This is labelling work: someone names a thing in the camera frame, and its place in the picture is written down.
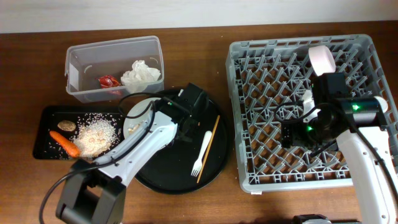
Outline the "grey plate with food scraps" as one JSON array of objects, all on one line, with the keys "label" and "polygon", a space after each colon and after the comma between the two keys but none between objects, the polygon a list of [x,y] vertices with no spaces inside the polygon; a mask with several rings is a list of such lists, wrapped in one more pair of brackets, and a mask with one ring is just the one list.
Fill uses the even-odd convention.
[{"label": "grey plate with food scraps", "polygon": [[[159,99],[160,98],[157,97],[144,99],[138,102],[136,105],[134,105],[127,115],[138,116],[146,109],[146,107],[150,104],[151,101],[156,101]],[[134,133],[139,128],[140,125],[148,124],[151,116],[152,116],[152,110],[149,108],[142,116],[138,118],[134,119],[126,118],[123,124],[124,138],[125,139],[128,138],[132,133]]]}]

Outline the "grey dishwasher rack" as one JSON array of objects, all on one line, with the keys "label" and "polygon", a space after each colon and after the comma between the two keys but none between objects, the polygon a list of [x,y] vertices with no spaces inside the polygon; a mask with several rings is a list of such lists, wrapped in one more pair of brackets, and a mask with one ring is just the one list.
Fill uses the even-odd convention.
[{"label": "grey dishwasher rack", "polygon": [[280,108],[310,89],[315,72],[310,47],[330,49],[353,96],[383,97],[391,159],[397,162],[397,108],[372,38],[366,34],[247,40],[229,46],[226,72],[231,99],[239,184],[247,193],[348,187],[349,169],[338,151],[311,157],[302,147],[280,145],[275,115],[297,118],[303,109]]}]

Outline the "white tissue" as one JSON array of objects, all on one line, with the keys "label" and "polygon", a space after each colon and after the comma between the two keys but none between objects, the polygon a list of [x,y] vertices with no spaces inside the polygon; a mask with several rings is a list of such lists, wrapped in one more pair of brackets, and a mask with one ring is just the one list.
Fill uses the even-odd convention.
[{"label": "white tissue", "polygon": [[130,93],[142,92],[149,83],[156,82],[160,75],[160,70],[150,68],[144,60],[136,60],[132,64],[132,70],[123,73],[121,83]]}]

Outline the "pink bowl with rice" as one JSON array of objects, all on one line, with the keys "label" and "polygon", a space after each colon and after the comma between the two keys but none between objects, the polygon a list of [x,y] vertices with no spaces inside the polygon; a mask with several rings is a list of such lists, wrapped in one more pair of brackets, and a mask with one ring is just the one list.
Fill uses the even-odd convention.
[{"label": "pink bowl with rice", "polygon": [[310,63],[319,77],[324,73],[335,73],[336,64],[330,49],[325,45],[310,47],[308,50]]}]

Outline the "red snack wrapper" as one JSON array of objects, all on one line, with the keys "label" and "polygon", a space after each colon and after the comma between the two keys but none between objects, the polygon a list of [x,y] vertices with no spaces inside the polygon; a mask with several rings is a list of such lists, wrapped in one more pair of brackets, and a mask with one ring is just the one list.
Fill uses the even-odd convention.
[{"label": "red snack wrapper", "polygon": [[121,86],[120,82],[111,75],[105,75],[103,77],[97,78],[101,88],[114,88]]}]

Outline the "orange carrot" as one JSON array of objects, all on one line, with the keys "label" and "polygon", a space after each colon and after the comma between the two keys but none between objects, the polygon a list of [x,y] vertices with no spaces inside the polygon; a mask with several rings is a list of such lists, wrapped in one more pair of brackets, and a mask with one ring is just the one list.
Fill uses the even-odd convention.
[{"label": "orange carrot", "polygon": [[50,136],[61,145],[69,156],[77,158],[80,156],[80,149],[73,142],[69,141],[67,138],[63,137],[60,133],[56,131],[50,131]]}]

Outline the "brown cookie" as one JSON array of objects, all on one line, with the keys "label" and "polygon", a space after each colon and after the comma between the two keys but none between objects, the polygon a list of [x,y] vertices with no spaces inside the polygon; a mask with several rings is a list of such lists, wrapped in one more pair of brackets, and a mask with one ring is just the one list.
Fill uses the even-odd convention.
[{"label": "brown cookie", "polygon": [[69,120],[63,120],[57,124],[58,128],[62,131],[72,132],[76,130],[76,124]]}]

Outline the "white cup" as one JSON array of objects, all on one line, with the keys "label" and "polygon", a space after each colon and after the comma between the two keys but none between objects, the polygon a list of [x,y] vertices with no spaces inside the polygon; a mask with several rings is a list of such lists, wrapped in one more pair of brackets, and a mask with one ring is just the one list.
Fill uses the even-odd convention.
[{"label": "white cup", "polygon": [[377,99],[377,101],[379,102],[379,104],[381,106],[381,109],[382,109],[382,112],[383,113],[387,112],[388,108],[389,108],[389,105],[388,105],[387,101],[384,98],[380,97],[380,96],[375,96],[374,98]]}]

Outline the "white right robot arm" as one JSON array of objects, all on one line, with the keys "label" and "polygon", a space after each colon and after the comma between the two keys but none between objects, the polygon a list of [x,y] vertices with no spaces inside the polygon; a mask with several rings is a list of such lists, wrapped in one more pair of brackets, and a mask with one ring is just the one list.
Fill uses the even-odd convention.
[{"label": "white right robot arm", "polygon": [[342,153],[363,223],[397,223],[397,174],[389,152],[386,104],[379,98],[335,98],[296,119],[275,115],[283,147],[306,147],[313,156],[327,150]]}]

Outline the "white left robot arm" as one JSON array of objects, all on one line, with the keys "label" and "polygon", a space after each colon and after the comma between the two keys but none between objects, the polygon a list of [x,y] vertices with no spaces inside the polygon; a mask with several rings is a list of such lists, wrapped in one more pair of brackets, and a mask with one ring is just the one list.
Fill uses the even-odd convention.
[{"label": "white left robot arm", "polygon": [[121,223],[126,190],[140,169],[174,140],[188,141],[208,99],[154,97],[124,121],[124,140],[92,164],[79,160],[64,178],[55,214],[65,223]]}]

